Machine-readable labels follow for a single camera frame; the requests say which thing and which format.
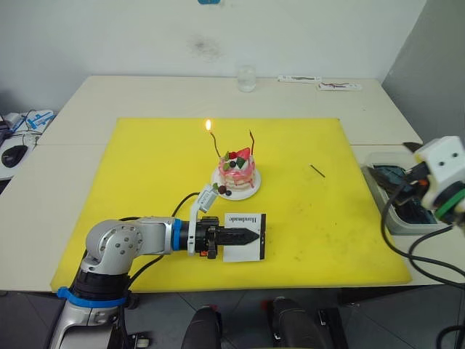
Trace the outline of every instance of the robotic arm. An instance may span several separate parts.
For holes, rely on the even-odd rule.
[[[246,245],[259,234],[245,228],[219,226],[218,217],[197,220],[198,211],[207,212],[217,192],[206,185],[190,210],[190,221],[174,217],[144,217],[130,221],[106,220],[95,225],[86,238],[86,253],[71,288],[60,288],[57,295],[66,299],[51,338],[51,349],[72,348],[71,342],[100,338],[102,348],[116,335],[112,324],[118,307],[126,303],[129,271],[134,258],[143,254],[171,254],[187,250],[214,259],[218,245]],[[99,336],[86,336],[84,327],[104,325]]]
[[[438,220],[465,228],[465,149],[457,136],[433,140],[414,152],[418,165],[405,180]]]

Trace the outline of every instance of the white wall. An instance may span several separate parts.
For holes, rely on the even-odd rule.
[[[90,74],[384,79],[426,0],[0,0],[0,112]]]
[[[464,18],[464,0],[428,0],[383,83],[424,142],[465,143]]]

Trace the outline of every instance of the lit candle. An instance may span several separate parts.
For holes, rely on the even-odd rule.
[[[221,158],[221,155],[219,155],[219,151],[218,151],[218,148],[217,148],[217,139],[215,138],[215,135],[213,134],[213,132],[210,131],[211,130],[211,121],[210,121],[210,119],[207,119],[207,121],[205,121],[205,128],[210,133],[210,135],[213,137],[213,143],[215,145],[215,150],[217,151],[218,157]]]

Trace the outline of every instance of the yellow mat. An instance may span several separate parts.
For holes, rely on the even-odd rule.
[[[217,155],[204,124],[203,119],[118,120],[53,290],[71,284],[93,225],[128,216],[169,216],[182,198],[209,182]],[[146,270],[134,291],[410,281],[403,261],[382,241],[378,209],[338,120],[213,119],[219,152],[250,146],[249,129],[262,186],[245,201],[218,198],[207,215],[224,224],[226,212],[266,213],[265,260],[223,263],[222,250],[216,260],[175,252]],[[191,204],[185,203],[178,218],[188,220]],[[151,259],[138,257],[131,274]]]

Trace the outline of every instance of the white card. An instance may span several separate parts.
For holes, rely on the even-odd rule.
[[[243,246],[224,246],[223,262],[252,262],[264,259],[266,214],[227,213],[225,228],[247,228],[259,234],[260,238]]]

